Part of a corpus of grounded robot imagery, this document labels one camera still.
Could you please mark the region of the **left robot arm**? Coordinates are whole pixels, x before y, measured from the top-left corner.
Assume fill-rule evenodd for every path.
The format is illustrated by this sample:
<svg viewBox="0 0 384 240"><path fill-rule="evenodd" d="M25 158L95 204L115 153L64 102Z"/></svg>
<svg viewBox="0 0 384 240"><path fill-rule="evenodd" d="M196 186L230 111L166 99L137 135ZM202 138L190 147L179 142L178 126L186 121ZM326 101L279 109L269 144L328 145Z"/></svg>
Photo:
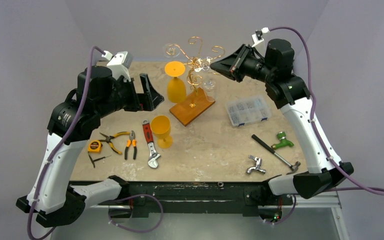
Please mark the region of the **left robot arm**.
<svg viewBox="0 0 384 240"><path fill-rule="evenodd" d="M87 208L107 201L118 205L128 201L130 185L116 175L82 187L72 187L69 182L80 153L102 118L120 110L150 112L164 101L146 73L139 77L141 93L136 92L132 80L115 78L105 66L87 68L78 75L77 87L53 109L40 173L31 192L16 201L20 210L34 213L42 227L70 225Z"/></svg>

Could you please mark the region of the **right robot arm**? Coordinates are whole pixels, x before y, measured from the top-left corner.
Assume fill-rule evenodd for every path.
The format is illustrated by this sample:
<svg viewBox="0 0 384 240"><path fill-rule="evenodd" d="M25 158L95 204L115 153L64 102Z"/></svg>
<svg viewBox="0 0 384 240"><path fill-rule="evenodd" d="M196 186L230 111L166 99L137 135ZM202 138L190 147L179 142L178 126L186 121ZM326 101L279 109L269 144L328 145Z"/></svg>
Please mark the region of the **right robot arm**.
<svg viewBox="0 0 384 240"><path fill-rule="evenodd" d="M338 186L354 173L350 162L344 162L331 148L317 117L311 112L313 100L304 80L293 73L295 51L284 39L268 42L261 56L249 45L242 44L231 55L210 64L210 68L233 81L244 77L265 83L267 95L292 126L303 151L307 171L273 177L263 182L260 196L268 204L284 194L312 198Z"/></svg>

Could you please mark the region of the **yellow wine glass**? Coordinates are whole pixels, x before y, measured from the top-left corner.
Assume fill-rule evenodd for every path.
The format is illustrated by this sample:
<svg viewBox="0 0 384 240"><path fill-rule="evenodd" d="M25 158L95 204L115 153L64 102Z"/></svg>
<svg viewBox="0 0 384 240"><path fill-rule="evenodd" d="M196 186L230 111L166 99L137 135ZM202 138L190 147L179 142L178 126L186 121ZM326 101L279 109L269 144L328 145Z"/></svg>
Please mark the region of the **yellow wine glass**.
<svg viewBox="0 0 384 240"><path fill-rule="evenodd" d="M171 122L165 115L156 116L150 123L152 133L156 137L157 145L162 149L168 149L173 144L171 137Z"/></svg>
<svg viewBox="0 0 384 240"><path fill-rule="evenodd" d="M180 61L170 61L164 67L165 73L171 77L167 84L167 96L172 103L181 103L186 99L186 85L180 76L186 71L185 65Z"/></svg>

